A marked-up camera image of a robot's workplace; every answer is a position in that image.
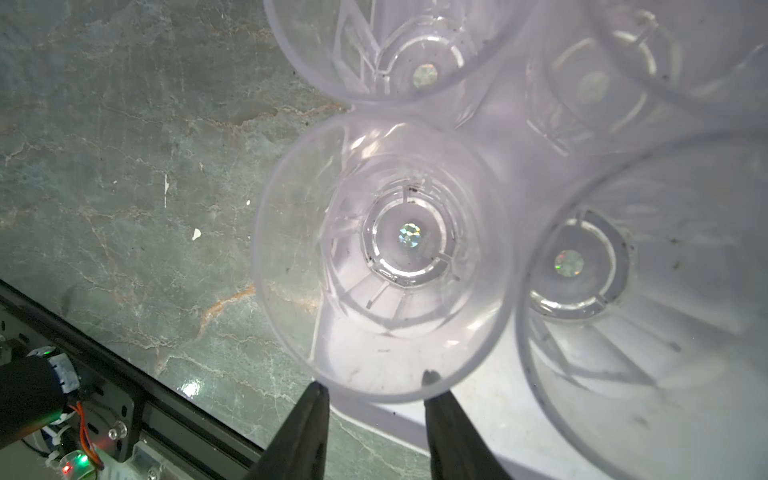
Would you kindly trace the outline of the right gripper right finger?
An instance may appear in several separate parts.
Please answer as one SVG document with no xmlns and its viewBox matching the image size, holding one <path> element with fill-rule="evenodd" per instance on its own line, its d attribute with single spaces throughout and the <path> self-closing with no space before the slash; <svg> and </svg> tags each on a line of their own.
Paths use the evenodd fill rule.
<svg viewBox="0 0 768 480">
<path fill-rule="evenodd" d="M 450 390 L 424 407 L 433 479 L 512 479 Z"/>
</svg>

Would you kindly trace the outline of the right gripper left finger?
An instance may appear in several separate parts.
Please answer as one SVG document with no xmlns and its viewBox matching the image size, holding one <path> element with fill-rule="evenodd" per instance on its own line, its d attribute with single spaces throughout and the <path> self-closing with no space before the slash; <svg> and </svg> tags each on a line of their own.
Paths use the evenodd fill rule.
<svg viewBox="0 0 768 480">
<path fill-rule="evenodd" d="M 244 479 L 323 479 L 329 417 L 328 389 L 313 381 Z"/>
</svg>

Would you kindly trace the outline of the clear faceted glass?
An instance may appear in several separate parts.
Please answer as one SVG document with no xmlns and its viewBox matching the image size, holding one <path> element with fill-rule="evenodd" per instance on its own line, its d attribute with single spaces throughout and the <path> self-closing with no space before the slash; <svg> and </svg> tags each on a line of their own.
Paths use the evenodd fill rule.
<svg viewBox="0 0 768 480">
<path fill-rule="evenodd" d="M 517 262 L 501 186 L 452 132 L 353 112 L 303 133 L 263 190 L 258 302 L 330 391 L 408 403 L 450 390 L 510 317 Z"/>
<path fill-rule="evenodd" d="M 528 20 L 531 1 L 267 1 L 297 74 L 351 104 L 410 103 L 489 65 Z"/>
<path fill-rule="evenodd" d="M 548 1 L 528 123 L 564 155 L 767 124 L 763 1 Z"/>
</svg>

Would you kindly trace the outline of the clear plain cup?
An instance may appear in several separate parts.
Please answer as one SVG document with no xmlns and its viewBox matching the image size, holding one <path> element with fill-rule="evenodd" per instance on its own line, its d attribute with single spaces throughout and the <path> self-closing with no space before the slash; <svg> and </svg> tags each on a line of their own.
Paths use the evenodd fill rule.
<svg viewBox="0 0 768 480">
<path fill-rule="evenodd" d="M 533 394 L 616 479 L 767 475 L 767 135 L 642 152 L 591 181 L 532 257 Z"/>
</svg>

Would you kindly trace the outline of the lilac plastic tray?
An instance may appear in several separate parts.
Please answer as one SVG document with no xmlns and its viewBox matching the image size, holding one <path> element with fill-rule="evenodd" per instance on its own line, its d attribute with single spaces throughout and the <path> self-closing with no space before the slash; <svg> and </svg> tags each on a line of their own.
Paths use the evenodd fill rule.
<svg viewBox="0 0 768 480">
<path fill-rule="evenodd" d="M 450 393 L 338 412 L 439 478 L 765 478 L 766 3 L 545 1 L 460 134 L 510 323 Z"/>
</svg>

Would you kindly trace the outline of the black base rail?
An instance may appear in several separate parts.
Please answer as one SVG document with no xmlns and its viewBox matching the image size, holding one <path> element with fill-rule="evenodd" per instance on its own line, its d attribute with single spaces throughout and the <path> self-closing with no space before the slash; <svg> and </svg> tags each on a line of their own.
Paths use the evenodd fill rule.
<svg viewBox="0 0 768 480">
<path fill-rule="evenodd" d="M 1 444 L 55 423 L 66 451 L 90 446 L 141 477 L 241 479 L 262 447 L 1 285 Z"/>
</svg>

